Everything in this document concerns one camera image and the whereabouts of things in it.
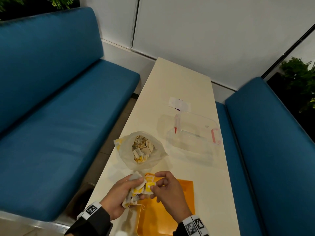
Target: blue bench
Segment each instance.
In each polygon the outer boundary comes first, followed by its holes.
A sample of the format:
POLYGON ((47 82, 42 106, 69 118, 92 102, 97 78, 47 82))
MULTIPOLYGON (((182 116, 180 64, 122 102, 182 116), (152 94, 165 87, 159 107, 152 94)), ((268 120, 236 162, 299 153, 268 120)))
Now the blue bench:
POLYGON ((241 236, 315 235, 315 144, 255 78, 216 103, 241 236))
POLYGON ((0 24, 0 210, 53 221, 139 83, 91 8, 0 24))

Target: transparent plastic box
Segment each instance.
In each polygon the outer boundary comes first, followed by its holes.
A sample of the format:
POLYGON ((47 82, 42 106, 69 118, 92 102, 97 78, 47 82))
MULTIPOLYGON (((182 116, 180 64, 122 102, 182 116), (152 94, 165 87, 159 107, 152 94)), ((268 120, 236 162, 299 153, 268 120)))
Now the transparent plastic box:
POLYGON ((178 112, 174 117, 174 128, 167 132, 166 142, 166 148, 172 155, 211 163, 213 154, 222 143, 222 136, 214 120, 194 113, 178 112))

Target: floor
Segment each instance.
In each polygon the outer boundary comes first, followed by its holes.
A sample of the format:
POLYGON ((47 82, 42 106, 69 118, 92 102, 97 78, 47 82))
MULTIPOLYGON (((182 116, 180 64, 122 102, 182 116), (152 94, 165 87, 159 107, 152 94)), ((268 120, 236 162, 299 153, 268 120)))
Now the floor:
MULTIPOLYGON (((110 154, 112 153, 115 145, 114 140, 118 139, 128 118, 136 104, 136 99, 131 98, 123 112, 120 114, 117 122, 112 128, 110 134, 105 140, 103 146, 100 148, 99 153, 97 154, 94 162, 92 163, 90 169, 85 175, 82 185, 86 183, 91 183, 96 185, 100 175, 103 172, 103 169, 109 159, 110 154)), ((58 218, 58 222, 67 221, 65 215, 58 218)), ((24 225, 19 222, 13 222, 8 220, 0 219, 0 236, 62 236, 63 234, 50 231, 47 229, 35 228, 29 225, 24 225)))

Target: table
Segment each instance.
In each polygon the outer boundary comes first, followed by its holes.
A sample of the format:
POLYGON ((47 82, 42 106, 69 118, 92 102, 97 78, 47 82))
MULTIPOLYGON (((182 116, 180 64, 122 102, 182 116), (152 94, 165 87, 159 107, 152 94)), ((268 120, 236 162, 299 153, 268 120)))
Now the table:
MULTIPOLYGON (((158 58, 120 137, 136 131, 145 131, 165 146, 166 140, 161 129, 167 127, 163 119, 168 116, 174 118, 174 109, 168 106, 170 97, 191 103, 191 112, 219 123, 211 79, 158 58)), ((223 144, 219 146, 212 166, 169 155, 150 172, 160 170, 169 170, 176 178, 193 181, 196 214, 203 220, 211 235, 240 235, 223 144)), ((120 159, 115 148, 88 205, 100 201, 114 183, 131 173, 132 170, 120 159)), ((113 221, 110 235, 115 235, 119 230, 132 235, 135 221, 136 213, 125 210, 120 218, 113 221)))

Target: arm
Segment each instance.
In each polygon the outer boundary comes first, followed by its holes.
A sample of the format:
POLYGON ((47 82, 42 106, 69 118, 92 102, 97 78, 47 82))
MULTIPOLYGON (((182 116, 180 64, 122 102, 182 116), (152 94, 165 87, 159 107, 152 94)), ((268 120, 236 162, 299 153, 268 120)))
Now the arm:
POLYGON ((112 223, 111 221, 120 217, 123 214, 125 208, 122 206, 122 202, 127 197, 127 194, 131 188, 141 185, 143 177, 135 180, 129 180, 131 175, 116 182, 115 185, 109 190, 107 195, 100 202, 98 209, 93 213, 88 220, 83 217, 79 218, 73 226, 66 232, 66 236, 92 236, 99 235, 99 232, 95 230, 94 225, 98 226, 98 230, 109 234, 112 223))
POLYGON ((157 202, 162 202, 166 211, 178 223, 173 235, 206 236, 209 234, 199 217, 192 215, 179 181, 169 171, 157 172, 155 176, 164 178, 157 181, 155 186, 151 186, 153 195, 150 195, 150 198, 156 197, 157 202))

